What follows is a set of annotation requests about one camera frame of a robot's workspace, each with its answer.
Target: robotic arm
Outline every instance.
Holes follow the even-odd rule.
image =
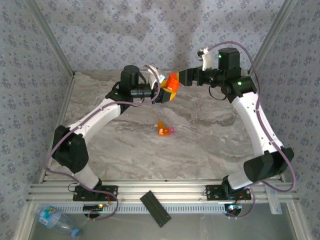
[[[249,76],[241,76],[240,53],[238,50],[236,48],[220,49],[218,69],[209,67],[212,60],[207,48],[201,49],[198,56],[203,61],[203,66],[180,71],[176,74],[178,81],[184,86],[191,86],[193,82],[196,82],[198,86],[203,84],[210,85],[213,88],[220,86],[222,93],[242,118],[253,145],[255,158],[246,161],[239,172],[225,176],[222,180],[223,193],[228,198],[228,196],[241,191],[247,185],[283,173],[287,164],[272,142],[269,141],[258,121],[256,114],[257,89]],[[154,68],[154,70],[158,74],[158,78],[163,80],[157,69]],[[139,76],[141,75],[139,68],[136,66],[124,67],[120,81],[92,112],[69,127],[61,125],[55,130],[53,146],[70,129],[81,125],[58,147],[52,157],[60,165],[66,166],[83,185],[90,189],[99,190],[102,182],[88,165],[89,156],[86,144],[105,124],[121,115],[129,107],[127,104],[113,104],[106,108],[103,108],[103,106],[115,101],[133,102],[134,98],[153,98],[158,87],[161,87],[160,94],[153,101],[153,104],[172,101],[176,95],[172,89],[166,88],[164,84],[161,84],[161,86],[155,84],[153,76],[149,78],[148,82],[139,83]],[[281,147],[291,161],[294,157],[293,150],[284,148],[273,132],[261,106],[258,110],[264,125],[272,136],[272,141]]]

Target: plastic water bottle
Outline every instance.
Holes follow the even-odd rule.
[[[58,234],[70,235],[72,238],[79,236],[80,230],[74,226],[73,221],[53,206],[40,206],[34,219]]]

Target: patterned wallpaper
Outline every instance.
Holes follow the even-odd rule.
[[[70,77],[22,0],[0,1],[0,239],[38,181]]]
[[[263,106],[295,152],[297,188],[320,240],[320,2],[298,0],[262,64]]]
[[[85,71],[128,64],[195,67],[199,48],[225,40],[243,43],[254,56],[283,0],[37,2],[73,70]]]

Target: black mounting bracket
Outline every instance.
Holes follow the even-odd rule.
[[[88,218],[91,218],[91,219],[95,219],[97,217],[100,216],[100,213],[101,211],[104,210],[104,205],[102,207],[100,207],[99,205],[84,205],[82,210],[84,212],[87,212],[87,213],[84,213],[84,215]]]
[[[242,188],[232,194],[226,195],[222,185],[206,185],[206,199],[208,201],[223,201],[223,200],[251,200],[249,189]]]
[[[109,192],[118,196],[118,186],[115,185],[101,185],[96,190]],[[108,197],[106,194],[88,191],[82,186],[76,186],[73,192],[73,201],[75,202],[107,202],[109,199],[111,202],[116,201],[111,195]]]

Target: bottle label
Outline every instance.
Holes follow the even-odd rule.
[[[39,216],[39,223],[42,225],[47,226],[48,222],[50,221],[50,218],[53,214],[57,212],[57,209],[55,209],[53,206],[47,207],[45,210],[43,210]]]

